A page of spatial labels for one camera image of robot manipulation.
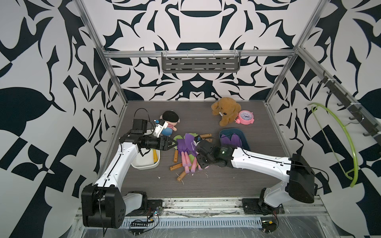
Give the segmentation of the green shovel yellow handle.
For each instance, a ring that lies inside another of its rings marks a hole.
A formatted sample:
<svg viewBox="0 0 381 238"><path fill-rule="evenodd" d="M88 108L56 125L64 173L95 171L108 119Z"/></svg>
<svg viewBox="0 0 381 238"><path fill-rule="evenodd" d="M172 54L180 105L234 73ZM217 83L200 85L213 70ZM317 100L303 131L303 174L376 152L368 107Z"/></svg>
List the green shovel yellow handle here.
<svg viewBox="0 0 381 238"><path fill-rule="evenodd" d="M157 151L155 149L153 150L153 162L154 162L154 164L156 164L158 162L158 155L157 155Z"/></svg>

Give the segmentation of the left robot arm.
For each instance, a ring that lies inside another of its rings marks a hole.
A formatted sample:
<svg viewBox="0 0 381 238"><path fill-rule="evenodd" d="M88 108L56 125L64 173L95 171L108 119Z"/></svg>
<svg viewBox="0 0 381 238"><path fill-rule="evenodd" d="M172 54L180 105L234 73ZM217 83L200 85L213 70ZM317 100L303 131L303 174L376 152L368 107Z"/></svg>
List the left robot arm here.
<svg viewBox="0 0 381 238"><path fill-rule="evenodd" d="M121 195L123 181L141 149L167 151L178 145L168 136L131 133L120 137L119 142L117 154L104 174L81 193L82 220L86 227L119 228L126 215L142 207L142 193Z"/></svg>

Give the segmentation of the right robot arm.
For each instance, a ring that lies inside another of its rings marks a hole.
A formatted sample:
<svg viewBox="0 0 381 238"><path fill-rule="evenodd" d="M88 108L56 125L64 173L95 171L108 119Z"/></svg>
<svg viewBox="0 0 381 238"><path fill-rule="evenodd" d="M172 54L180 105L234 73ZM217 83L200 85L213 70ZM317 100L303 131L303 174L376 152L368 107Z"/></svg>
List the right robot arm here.
<svg viewBox="0 0 381 238"><path fill-rule="evenodd" d="M217 146L206 140L198 142L194 148L203 169L210 165L247 169L280 180L272 187L263 188L258 199L242 201L247 214L273 214L291 200L306 204L315 201L315 173L300 155L274 157L233 145Z"/></svg>

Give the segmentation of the white storage box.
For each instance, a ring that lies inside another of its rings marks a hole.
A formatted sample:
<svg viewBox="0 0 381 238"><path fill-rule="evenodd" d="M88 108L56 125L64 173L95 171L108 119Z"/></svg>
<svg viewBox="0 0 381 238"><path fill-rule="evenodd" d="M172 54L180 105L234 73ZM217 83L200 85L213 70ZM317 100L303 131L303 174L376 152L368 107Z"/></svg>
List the white storage box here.
<svg viewBox="0 0 381 238"><path fill-rule="evenodd" d="M133 168L138 170L149 170L156 168L159 165L161 157L160 151L156 150L158 155L158 162L156 164L153 162L153 149L148 150L142 148L141 151L144 155L142 156L140 153L138 153L136 158L131 163Z"/></svg>

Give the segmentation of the teal storage box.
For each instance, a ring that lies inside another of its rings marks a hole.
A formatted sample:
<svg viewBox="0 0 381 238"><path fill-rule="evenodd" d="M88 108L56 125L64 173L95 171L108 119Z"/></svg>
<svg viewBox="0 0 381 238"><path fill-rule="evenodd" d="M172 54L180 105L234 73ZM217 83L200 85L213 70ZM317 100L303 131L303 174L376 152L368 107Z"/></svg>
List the teal storage box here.
<svg viewBox="0 0 381 238"><path fill-rule="evenodd" d="M239 129L230 128L221 130L219 138L222 145L233 145L244 150L251 150L244 133Z"/></svg>

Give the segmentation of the plush doll black hair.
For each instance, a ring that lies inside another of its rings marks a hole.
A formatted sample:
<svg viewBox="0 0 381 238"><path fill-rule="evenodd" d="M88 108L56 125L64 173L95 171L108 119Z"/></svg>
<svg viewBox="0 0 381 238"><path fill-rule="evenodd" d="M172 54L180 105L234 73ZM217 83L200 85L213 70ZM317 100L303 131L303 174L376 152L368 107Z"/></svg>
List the plush doll black hair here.
<svg viewBox="0 0 381 238"><path fill-rule="evenodd" d="M160 119L168 124L167 127L162 130L162 135L171 136L173 132L177 131L176 125L180 122L180 118L174 111L165 111Z"/></svg>

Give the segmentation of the brown plush dog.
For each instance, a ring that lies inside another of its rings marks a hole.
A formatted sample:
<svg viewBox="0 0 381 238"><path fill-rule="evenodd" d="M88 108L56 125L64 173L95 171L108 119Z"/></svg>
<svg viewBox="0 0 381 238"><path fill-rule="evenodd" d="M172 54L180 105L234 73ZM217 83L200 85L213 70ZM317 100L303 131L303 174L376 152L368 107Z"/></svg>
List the brown plush dog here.
<svg viewBox="0 0 381 238"><path fill-rule="evenodd" d="M219 101L213 103L211 109L214 116L221 116L219 125L225 127L236 120L241 111L241 105L233 98L223 97Z"/></svg>

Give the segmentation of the pink alarm clock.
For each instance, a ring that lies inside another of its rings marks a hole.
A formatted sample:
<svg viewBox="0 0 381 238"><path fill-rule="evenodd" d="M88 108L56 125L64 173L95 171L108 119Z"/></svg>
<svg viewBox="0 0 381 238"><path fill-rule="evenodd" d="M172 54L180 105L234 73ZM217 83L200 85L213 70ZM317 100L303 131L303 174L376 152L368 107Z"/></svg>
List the pink alarm clock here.
<svg viewBox="0 0 381 238"><path fill-rule="evenodd" d="M242 110L238 113L235 123L242 125L250 125L255 121L253 112Z"/></svg>

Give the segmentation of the grey hook rail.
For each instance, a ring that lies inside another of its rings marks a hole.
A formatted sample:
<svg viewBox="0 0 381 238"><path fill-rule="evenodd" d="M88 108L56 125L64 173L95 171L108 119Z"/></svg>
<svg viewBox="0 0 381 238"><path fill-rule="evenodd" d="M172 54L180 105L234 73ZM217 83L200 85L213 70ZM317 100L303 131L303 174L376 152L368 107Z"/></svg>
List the grey hook rail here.
<svg viewBox="0 0 381 238"><path fill-rule="evenodd" d="M334 95L338 100L338 107L347 110L352 117L351 124L360 124L365 133L363 136L371 137L378 145L381 145L381 123L371 115L371 113L356 100L341 84L324 70L319 84L328 88L327 95Z"/></svg>

